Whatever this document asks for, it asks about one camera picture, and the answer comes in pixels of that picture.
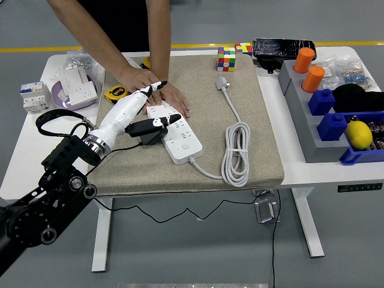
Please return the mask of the person's right hand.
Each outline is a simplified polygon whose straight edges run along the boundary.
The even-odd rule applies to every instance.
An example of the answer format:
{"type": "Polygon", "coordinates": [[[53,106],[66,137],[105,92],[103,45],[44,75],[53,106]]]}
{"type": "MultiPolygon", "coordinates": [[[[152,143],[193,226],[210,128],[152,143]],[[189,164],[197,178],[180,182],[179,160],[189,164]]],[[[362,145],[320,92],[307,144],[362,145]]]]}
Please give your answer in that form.
{"type": "MultiPolygon", "coordinates": [[[[150,84],[167,80],[168,73],[165,72],[164,68],[158,66],[152,66],[151,70],[142,68],[133,68],[130,64],[120,69],[115,77],[130,91],[135,92],[136,90],[145,88],[150,84]]],[[[146,102],[147,106],[160,105],[163,99],[167,99],[168,90],[166,87],[164,90],[157,90],[153,92],[146,102]]]]}

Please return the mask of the person's left hand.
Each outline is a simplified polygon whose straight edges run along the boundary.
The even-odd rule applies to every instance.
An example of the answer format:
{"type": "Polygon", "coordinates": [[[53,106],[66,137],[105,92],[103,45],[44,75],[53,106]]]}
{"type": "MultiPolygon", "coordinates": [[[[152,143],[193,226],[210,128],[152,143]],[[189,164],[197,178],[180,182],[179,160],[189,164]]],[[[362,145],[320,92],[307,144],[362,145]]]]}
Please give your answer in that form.
{"type": "Polygon", "coordinates": [[[189,103],[178,88],[168,83],[160,89],[160,95],[163,100],[174,107],[184,118],[190,117],[189,103]]]}

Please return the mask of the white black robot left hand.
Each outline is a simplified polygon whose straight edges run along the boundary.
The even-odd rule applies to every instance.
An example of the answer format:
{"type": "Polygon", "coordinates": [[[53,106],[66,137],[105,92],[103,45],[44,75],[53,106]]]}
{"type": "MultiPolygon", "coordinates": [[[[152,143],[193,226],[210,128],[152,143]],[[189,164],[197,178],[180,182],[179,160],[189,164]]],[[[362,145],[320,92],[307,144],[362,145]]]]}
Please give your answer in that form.
{"type": "Polygon", "coordinates": [[[88,133],[84,139],[85,143],[95,149],[100,149],[102,154],[108,154],[114,149],[115,140],[119,135],[127,133],[131,137],[138,137],[151,134],[180,120],[181,115],[176,113],[133,122],[149,96],[166,84],[166,81],[156,82],[118,100],[98,128],[88,133]]]}

